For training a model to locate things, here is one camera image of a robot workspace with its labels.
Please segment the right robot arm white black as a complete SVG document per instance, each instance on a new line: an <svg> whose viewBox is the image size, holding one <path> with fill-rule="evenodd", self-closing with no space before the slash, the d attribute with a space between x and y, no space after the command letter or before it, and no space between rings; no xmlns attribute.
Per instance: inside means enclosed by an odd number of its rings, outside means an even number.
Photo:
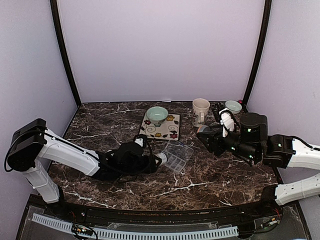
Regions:
<svg viewBox="0 0 320 240"><path fill-rule="evenodd" d="M319 170L320 147L297 136L268 134L268 119L254 112L245 113L236 121L227 109L221 110L219 123L199 125L197 138L210 153L220 156L228 151L250 166L262 163L272 168L307 168ZM320 193L320 175L316 174L287 184L275 184L263 189L255 213L266 217L275 203L287 203L313 197Z"/></svg>

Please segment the orange pill bottle grey cap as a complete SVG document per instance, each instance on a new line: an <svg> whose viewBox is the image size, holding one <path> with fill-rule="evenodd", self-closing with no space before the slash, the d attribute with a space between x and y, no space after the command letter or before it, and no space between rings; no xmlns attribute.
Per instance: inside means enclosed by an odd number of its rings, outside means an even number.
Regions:
<svg viewBox="0 0 320 240"><path fill-rule="evenodd" d="M168 161L168 158L165 153L160 152L154 155L155 165L157 167L165 165Z"/></svg>

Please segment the clear plastic pill organizer box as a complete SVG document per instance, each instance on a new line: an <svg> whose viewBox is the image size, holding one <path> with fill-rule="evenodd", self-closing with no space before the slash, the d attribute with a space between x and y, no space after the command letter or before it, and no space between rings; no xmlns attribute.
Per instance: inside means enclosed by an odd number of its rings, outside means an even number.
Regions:
<svg viewBox="0 0 320 240"><path fill-rule="evenodd" d="M193 152L194 150L191 147L182 142L170 140L162 151L166 156L164 165L175 173L180 173L191 159Z"/></svg>

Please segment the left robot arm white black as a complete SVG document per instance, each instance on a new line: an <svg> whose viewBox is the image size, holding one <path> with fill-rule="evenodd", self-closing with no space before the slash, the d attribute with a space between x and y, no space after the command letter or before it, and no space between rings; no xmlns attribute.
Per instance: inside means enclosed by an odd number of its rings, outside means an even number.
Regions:
<svg viewBox="0 0 320 240"><path fill-rule="evenodd" d="M59 137L47 128L44 119L30 122L13 134L4 169L8 173L22 173L60 218L67 218L71 208L63 201L62 190L49 177L41 159L63 164L99 181L153 174L168 160L164 153L153 153L145 134L138 134L132 141L103 153Z"/></svg>

